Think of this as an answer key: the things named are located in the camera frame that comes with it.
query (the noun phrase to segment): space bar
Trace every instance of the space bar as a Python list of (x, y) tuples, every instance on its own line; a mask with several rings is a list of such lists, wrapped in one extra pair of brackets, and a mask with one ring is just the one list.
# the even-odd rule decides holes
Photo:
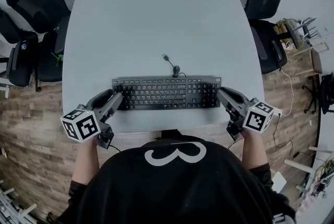
[(135, 105), (137, 110), (156, 110), (163, 109), (163, 104)]

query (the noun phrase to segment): chair base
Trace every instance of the chair base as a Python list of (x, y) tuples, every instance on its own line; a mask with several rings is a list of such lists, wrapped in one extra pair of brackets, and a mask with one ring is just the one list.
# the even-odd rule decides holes
[(315, 114), (317, 111), (318, 91), (316, 90), (313, 76), (309, 76), (308, 79), (312, 81), (312, 89), (310, 89), (306, 85), (303, 85), (302, 89), (306, 89), (309, 93), (311, 93), (312, 99), (307, 109), (304, 110), (304, 113), (307, 113), (310, 110), (311, 106), (314, 104), (314, 110), (312, 111), (312, 114)]

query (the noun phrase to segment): white desk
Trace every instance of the white desk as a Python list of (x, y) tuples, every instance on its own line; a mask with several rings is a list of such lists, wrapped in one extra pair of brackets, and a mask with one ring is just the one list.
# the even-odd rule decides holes
[[(64, 113), (111, 88), (111, 79), (171, 76), (167, 54), (187, 75), (264, 100), (255, 42), (240, 0), (75, 0), (65, 44)], [(120, 132), (189, 128), (228, 121), (224, 107), (118, 111)]]

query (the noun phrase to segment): forearm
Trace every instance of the forearm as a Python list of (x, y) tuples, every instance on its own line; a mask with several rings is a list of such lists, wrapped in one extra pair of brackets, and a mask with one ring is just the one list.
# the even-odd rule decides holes
[(245, 129), (242, 135), (244, 137), (243, 166), (246, 169), (252, 169), (268, 163), (261, 135)]
[(99, 172), (99, 169), (96, 140), (91, 139), (79, 147), (72, 180), (88, 185), (91, 179)]

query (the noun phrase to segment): black shirt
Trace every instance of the black shirt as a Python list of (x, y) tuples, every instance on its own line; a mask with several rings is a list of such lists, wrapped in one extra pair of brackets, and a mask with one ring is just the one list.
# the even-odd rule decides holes
[(162, 139), (111, 157), (88, 186), (72, 181), (58, 222), (260, 224), (280, 213), (295, 219), (272, 185), (269, 164), (248, 171), (218, 144)]

